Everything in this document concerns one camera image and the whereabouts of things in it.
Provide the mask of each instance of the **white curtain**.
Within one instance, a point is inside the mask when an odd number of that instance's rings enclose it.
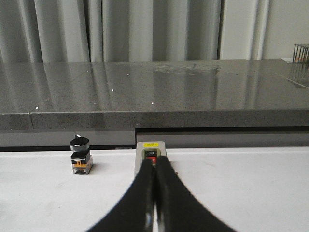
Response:
[[[0,0],[0,62],[217,58],[221,0]]]

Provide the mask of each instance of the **white tabletop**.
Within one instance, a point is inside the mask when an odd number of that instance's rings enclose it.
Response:
[[[0,230],[85,231],[100,220],[133,181],[135,150],[91,154],[90,174],[73,175],[69,151],[0,153]],[[196,198],[235,230],[309,231],[309,147],[167,154]]]

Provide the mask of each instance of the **red button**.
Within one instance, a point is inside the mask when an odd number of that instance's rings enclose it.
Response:
[[[156,163],[156,156],[149,156],[147,159],[151,159],[153,163]]]

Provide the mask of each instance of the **granite surface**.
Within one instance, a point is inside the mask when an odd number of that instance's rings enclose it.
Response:
[[[0,130],[309,126],[283,60],[0,64]]]

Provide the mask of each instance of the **wire basket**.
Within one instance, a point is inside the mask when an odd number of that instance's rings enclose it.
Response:
[[[293,63],[309,67],[309,44],[294,44]]]

